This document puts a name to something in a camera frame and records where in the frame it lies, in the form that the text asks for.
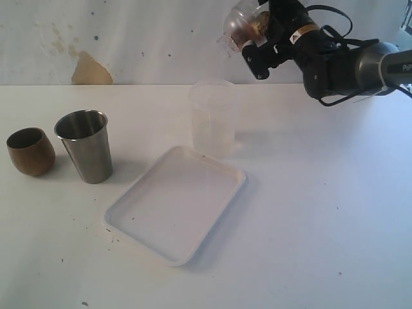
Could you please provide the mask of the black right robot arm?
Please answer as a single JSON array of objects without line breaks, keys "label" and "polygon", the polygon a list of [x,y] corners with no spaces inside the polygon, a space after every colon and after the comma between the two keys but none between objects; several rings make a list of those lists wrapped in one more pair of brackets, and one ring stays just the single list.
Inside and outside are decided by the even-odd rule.
[{"label": "black right robot arm", "polygon": [[327,5],[303,6],[300,1],[267,1],[266,43],[259,47],[262,64],[255,74],[292,60],[303,74],[307,94],[322,102],[340,95],[385,95],[411,83],[411,51],[378,39],[351,39],[330,25],[318,26],[309,13],[324,10],[345,16]]}]

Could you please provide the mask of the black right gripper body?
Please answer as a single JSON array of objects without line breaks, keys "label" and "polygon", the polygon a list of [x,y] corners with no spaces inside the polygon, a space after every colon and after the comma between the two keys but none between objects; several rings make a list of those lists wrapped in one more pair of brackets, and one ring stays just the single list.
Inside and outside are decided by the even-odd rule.
[{"label": "black right gripper body", "polygon": [[266,31],[274,55],[269,57],[272,68],[287,60],[305,67],[320,55],[322,37],[319,27],[309,17],[299,1],[269,1],[270,22]]}]

